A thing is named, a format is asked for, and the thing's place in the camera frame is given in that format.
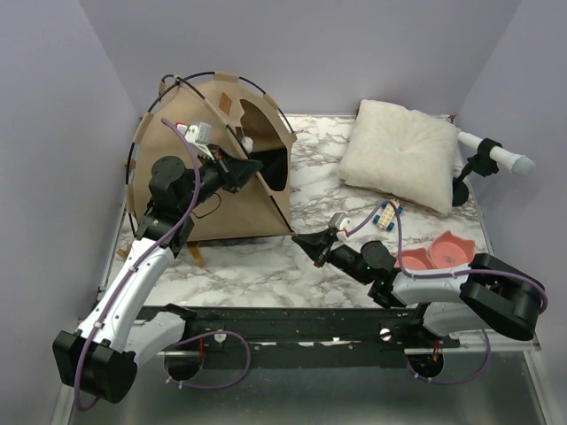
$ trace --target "wooden leg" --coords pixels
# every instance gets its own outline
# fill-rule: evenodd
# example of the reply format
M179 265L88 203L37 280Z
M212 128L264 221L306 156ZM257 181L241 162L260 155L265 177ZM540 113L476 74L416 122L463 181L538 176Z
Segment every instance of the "wooden leg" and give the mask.
M201 253L198 250L198 242L196 242L196 243L195 242L187 242L187 246L189 247L189 251L190 251L191 255L195 259L197 266L204 267L205 266L205 259L203 259L203 257L201 256Z
M119 257L121 259L123 259L124 261L126 261L126 259L128 258L128 255L130 253L130 250L132 249L132 243L129 243L128 245L126 245L126 248L123 250L121 248L119 248L116 253L119 255Z

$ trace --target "black clamp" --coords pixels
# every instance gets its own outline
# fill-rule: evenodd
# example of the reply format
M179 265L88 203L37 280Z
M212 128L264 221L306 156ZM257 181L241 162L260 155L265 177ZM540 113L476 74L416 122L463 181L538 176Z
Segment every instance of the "black clamp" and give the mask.
M500 171L496 161L490 158L490 151L495 146L502 147L502 144L492 139L483 139L477 147L477 153L467 158L467 164L462 168L461 174L453 178L453 206L461 206L469 199L469 188L464 184L464 178L470 173L474 171L487 177Z

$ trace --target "small toy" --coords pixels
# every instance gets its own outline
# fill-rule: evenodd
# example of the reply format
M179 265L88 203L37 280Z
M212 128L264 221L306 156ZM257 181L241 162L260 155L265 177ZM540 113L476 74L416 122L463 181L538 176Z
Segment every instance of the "small toy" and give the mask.
M392 199L392 202L394 202L394 204L398 208L398 213L401 214L401 212L404 211L404 208L400 206L399 199L394 198ZM383 208L382 215L380 216L379 214L377 214L372 222L382 230L391 232L394 227L394 222L392 220L393 220L393 216L395 215L395 211L393 210L393 207L390 204L388 204L388 201L384 201L382 203L382 208Z

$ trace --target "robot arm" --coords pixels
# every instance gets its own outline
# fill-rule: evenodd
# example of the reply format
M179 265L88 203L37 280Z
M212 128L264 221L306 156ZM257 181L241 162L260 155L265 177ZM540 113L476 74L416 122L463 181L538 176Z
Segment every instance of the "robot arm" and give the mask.
M217 190L238 192L261 169L252 159L230 156L223 148L204 144L209 126L206 123L182 126L188 143L199 152L200 187L197 205ZM165 347L178 342L192 312L169 306L142 327L133 328L151 288L177 257L193 229L189 217L165 239L187 212L195 190L195 172L187 169L178 157L159 159L151 170L151 200L147 213L136 231L123 268L101 301L73 334L61 331L53 342L53 351L63 383L74 386L75 371L83 346L89 345L82 366L81 390L113 403L121 401L146 360ZM148 250L156 241L160 246ZM125 276L129 278L122 284ZM108 308L105 319L100 314ZM91 341L87 336L97 328Z
M360 283L371 283L369 296L382 307L423 305L422 335L439 339L459 330L492 328L516 340L533 339L544 295L543 285L530 276L488 254L477 254L460 267L406 275L379 241L365 243L360 252L345 244L333 250L340 237L345 239L344 220L343 213L336 214L323 232L293 240L316 267L328 262Z

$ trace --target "pink bowl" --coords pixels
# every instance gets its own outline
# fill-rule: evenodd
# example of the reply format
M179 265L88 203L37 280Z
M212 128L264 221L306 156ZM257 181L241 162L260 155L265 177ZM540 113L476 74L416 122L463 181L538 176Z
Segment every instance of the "pink bowl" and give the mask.
M401 257L404 259L404 267L410 270L432 270L435 268L425 248L404 250L401 252ZM395 267L399 266L400 262L396 261Z
M462 239L447 231L433 241L429 247L429 256L436 268L467 264L475 257L475 241Z

